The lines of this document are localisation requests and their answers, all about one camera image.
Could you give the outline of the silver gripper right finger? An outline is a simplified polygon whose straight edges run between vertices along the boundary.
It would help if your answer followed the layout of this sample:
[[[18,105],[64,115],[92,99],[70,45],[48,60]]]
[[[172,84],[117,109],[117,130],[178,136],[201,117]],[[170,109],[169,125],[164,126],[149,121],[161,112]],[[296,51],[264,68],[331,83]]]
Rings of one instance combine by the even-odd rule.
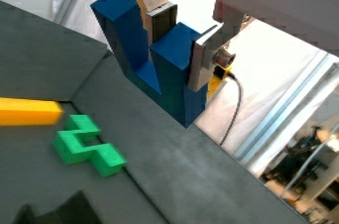
[[[233,60],[226,42],[239,33],[243,19],[243,12],[221,1],[214,3],[213,24],[193,43],[188,87],[194,92],[206,85],[214,66],[226,67]]]

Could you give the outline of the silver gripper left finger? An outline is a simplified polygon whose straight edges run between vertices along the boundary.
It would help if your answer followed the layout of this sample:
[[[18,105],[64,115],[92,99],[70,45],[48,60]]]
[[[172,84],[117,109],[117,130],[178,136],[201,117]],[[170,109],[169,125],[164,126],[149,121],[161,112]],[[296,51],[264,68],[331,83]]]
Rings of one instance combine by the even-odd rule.
[[[136,2],[148,44],[152,44],[176,25],[177,5],[169,0],[136,0]]]

